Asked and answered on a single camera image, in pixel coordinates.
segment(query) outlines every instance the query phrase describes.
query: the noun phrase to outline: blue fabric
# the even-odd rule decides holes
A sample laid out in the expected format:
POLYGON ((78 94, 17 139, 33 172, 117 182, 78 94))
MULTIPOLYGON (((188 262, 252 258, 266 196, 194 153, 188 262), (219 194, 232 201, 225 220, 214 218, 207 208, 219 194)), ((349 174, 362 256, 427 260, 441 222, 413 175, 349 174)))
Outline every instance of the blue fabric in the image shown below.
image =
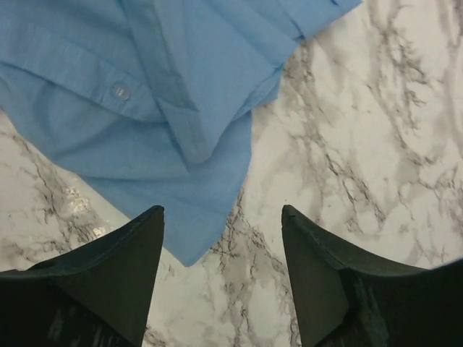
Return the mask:
POLYGON ((0 105, 128 217, 166 208, 184 265, 220 238, 247 173, 250 111, 297 42, 359 0, 3 0, 0 105))

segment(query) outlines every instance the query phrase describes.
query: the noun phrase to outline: garment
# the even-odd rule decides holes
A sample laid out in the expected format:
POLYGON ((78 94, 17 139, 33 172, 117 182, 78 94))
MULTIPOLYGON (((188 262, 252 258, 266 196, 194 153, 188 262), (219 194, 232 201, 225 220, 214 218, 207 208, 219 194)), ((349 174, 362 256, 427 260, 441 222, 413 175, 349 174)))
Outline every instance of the garment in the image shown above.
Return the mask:
POLYGON ((1 0, 0 105, 128 217, 164 206, 164 246, 191 265, 247 173, 251 110, 297 41, 358 3, 1 0))

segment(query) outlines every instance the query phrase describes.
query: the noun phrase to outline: marble countertop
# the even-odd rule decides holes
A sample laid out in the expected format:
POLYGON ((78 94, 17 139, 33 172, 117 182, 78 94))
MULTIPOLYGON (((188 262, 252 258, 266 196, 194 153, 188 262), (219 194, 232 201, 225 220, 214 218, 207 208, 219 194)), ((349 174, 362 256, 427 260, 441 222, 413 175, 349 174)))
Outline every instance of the marble countertop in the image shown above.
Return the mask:
MULTIPOLYGON (((288 61, 254 114, 253 158, 222 240, 193 267, 163 251, 145 346, 298 346, 281 241, 290 204, 376 254, 463 254, 463 2, 367 0, 288 61)), ((0 115, 0 270, 127 219, 0 115)))

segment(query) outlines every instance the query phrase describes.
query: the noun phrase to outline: shirt button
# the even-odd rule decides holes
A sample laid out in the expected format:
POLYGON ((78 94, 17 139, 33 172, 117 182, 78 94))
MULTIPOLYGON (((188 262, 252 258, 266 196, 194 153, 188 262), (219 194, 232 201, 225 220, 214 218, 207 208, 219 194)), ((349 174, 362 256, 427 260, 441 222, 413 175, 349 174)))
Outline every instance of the shirt button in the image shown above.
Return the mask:
POLYGON ((130 89, 123 83, 114 83, 113 94, 119 99, 126 101, 130 98, 130 89))

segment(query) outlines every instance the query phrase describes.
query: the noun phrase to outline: blue shirt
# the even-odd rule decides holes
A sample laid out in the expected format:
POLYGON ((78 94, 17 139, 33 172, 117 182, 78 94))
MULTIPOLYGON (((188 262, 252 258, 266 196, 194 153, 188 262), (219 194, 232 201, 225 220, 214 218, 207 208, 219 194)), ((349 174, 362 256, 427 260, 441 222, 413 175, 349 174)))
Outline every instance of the blue shirt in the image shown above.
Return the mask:
POLYGON ((0 105, 128 217, 164 206, 164 246, 192 265, 247 173, 250 111, 298 41, 358 3, 3 0, 0 105))

